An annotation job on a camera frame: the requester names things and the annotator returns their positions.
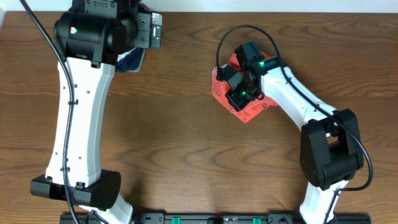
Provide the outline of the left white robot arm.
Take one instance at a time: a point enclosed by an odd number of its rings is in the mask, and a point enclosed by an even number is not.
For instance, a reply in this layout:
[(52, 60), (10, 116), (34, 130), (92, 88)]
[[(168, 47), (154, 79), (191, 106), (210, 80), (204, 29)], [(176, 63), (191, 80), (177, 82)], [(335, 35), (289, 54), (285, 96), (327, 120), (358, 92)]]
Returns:
[(160, 46), (163, 18), (136, 8), (67, 11), (55, 23), (60, 100), (55, 144), (32, 195), (81, 207), (102, 223), (130, 223), (121, 174), (100, 164), (104, 106), (119, 56)]

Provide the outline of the red printed t-shirt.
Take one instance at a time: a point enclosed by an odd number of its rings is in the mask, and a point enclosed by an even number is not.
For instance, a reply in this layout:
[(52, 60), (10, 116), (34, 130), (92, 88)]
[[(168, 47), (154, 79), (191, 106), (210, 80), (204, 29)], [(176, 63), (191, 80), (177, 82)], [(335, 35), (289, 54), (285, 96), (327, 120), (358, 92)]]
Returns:
[[(230, 65), (235, 69), (239, 70), (239, 72), (243, 76), (243, 71), (241, 70), (238, 60), (236, 58), (235, 53), (231, 55), (229, 61), (224, 64), (222, 67)], [(257, 116), (261, 111), (268, 109), (271, 106), (278, 106), (278, 104), (271, 98), (265, 96), (262, 100), (255, 99), (250, 102), (242, 111), (237, 112), (227, 101), (225, 97), (226, 92), (230, 89), (228, 84), (225, 81), (221, 81), (218, 79), (218, 70), (217, 67), (213, 68), (211, 74), (211, 92), (215, 99), (223, 105), (229, 112), (239, 118), (243, 123), (247, 123), (252, 120), (255, 116)]]

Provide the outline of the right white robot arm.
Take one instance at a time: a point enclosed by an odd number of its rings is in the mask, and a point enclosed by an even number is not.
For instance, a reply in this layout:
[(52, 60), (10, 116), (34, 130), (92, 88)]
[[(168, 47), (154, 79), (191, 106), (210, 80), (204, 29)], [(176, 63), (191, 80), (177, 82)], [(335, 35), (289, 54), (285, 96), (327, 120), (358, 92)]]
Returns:
[(308, 180), (295, 221), (337, 223), (337, 200), (366, 162), (356, 115), (317, 98), (277, 56), (235, 56), (235, 63), (216, 67), (214, 74), (229, 109), (244, 115), (267, 100), (294, 122), (301, 134), (300, 167)]

